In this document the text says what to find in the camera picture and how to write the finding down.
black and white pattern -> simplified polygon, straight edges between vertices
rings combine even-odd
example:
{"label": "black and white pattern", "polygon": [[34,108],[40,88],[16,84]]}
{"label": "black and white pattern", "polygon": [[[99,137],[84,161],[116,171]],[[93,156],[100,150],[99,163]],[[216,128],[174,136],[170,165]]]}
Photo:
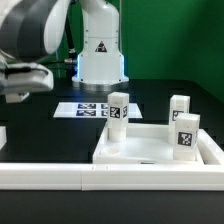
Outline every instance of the black and white pattern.
{"label": "black and white pattern", "polygon": [[178,145],[191,146],[192,134],[186,132],[178,133]]}
{"label": "black and white pattern", "polygon": [[107,115],[108,115],[108,111],[107,110],[102,110],[101,111],[101,116],[102,117],[107,117]]}
{"label": "black and white pattern", "polygon": [[102,110],[107,110],[108,109],[108,104],[107,103],[102,103],[101,104],[101,109]]}
{"label": "black and white pattern", "polygon": [[77,110],[76,113],[77,117],[95,117],[96,111],[95,110]]}
{"label": "black and white pattern", "polygon": [[110,117],[120,118],[121,117],[121,109],[118,107],[110,107]]}
{"label": "black and white pattern", "polygon": [[128,107],[123,108],[123,118],[128,116]]}
{"label": "black and white pattern", "polygon": [[96,109],[95,103],[79,103],[78,109]]}
{"label": "black and white pattern", "polygon": [[177,116],[178,116],[180,113],[184,113],[184,111],[173,110],[172,121],[176,121]]}

white paper sheet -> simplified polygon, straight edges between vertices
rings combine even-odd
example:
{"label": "white paper sheet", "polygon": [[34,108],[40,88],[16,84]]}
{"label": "white paper sheet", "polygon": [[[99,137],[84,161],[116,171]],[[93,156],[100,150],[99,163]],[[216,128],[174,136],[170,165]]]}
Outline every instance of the white paper sheet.
{"label": "white paper sheet", "polygon": [[[107,118],[107,103],[61,102],[54,118]],[[142,118],[136,103],[129,104],[129,118]]]}

white block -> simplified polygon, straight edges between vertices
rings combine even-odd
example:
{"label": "white block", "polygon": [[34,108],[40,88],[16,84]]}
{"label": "white block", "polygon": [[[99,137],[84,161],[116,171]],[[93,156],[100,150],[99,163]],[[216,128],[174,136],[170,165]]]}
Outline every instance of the white block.
{"label": "white block", "polygon": [[108,95],[108,137],[111,141],[124,141],[128,125],[129,94],[114,92]]}
{"label": "white block", "polygon": [[0,127],[0,150],[5,145],[6,142],[7,142],[6,128],[5,127]]}
{"label": "white block", "polygon": [[169,131],[168,142],[174,144],[175,140],[175,121],[180,113],[189,113],[190,97],[174,95],[170,99],[170,114],[169,114]]}
{"label": "white block", "polygon": [[174,159],[195,160],[199,123],[200,115],[181,113],[177,116]]}

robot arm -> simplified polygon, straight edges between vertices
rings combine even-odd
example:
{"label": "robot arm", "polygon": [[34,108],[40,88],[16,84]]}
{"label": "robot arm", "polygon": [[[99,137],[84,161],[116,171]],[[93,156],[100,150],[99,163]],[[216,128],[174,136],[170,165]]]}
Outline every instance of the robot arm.
{"label": "robot arm", "polygon": [[6,60],[33,62],[51,55],[61,42],[71,0],[0,2],[0,94],[9,102],[26,92],[49,91],[53,74],[35,63],[7,65]]}
{"label": "robot arm", "polygon": [[7,0],[0,3],[0,49],[24,62],[52,54],[61,42],[71,0]]}

warning triangle sticker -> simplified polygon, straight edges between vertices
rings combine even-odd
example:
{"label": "warning triangle sticker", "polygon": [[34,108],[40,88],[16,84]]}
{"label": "warning triangle sticker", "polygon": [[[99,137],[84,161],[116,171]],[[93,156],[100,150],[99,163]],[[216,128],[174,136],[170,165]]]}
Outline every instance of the warning triangle sticker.
{"label": "warning triangle sticker", "polygon": [[103,53],[107,52],[107,49],[106,49],[103,41],[100,42],[99,46],[96,49],[96,52],[103,52]]}

